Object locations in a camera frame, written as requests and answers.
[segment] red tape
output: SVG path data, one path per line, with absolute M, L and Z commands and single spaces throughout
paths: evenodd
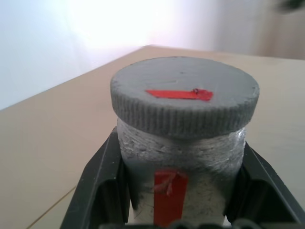
M 181 219 L 188 178 L 174 169 L 158 170 L 154 175 L 153 223 L 167 227 Z
M 213 97 L 213 92 L 195 88 L 191 91 L 176 91 L 176 90 L 145 90 L 149 94 L 157 98 L 166 99 L 199 99 L 203 101 L 210 101 Z

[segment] jar body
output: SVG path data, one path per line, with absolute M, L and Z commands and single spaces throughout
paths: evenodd
M 183 220 L 195 226 L 223 223 L 224 210 L 243 160 L 244 128 L 199 140 L 151 135 L 120 119 L 117 130 L 128 171 L 135 223 L 153 223 L 154 173 L 159 169 L 177 169 L 188 177 Z

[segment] gray jar lid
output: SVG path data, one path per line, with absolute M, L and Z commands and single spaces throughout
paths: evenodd
M 210 101 L 156 98 L 145 90 L 213 92 Z M 244 127 L 259 96 L 255 79 L 200 58 L 164 57 L 131 64 L 111 80 L 112 106 L 125 123 L 154 135 L 210 138 Z

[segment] gray cylindrical container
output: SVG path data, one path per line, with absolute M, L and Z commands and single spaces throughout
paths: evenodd
M 205 102 L 156 98 L 145 91 L 195 88 L 214 95 Z M 199 58 L 145 60 L 113 77 L 112 106 L 136 223 L 153 223 L 154 173 L 163 168 L 188 176 L 182 219 L 195 225 L 223 223 L 242 164 L 244 126 L 258 96 L 259 86 L 249 74 Z

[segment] wooden table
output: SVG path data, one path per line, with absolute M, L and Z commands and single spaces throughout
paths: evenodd
M 247 141 L 305 208 L 305 61 L 145 46 L 0 112 L 0 228 L 58 228 L 88 160 L 116 125 L 110 78 L 136 61 L 220 61 L 260 84 Z

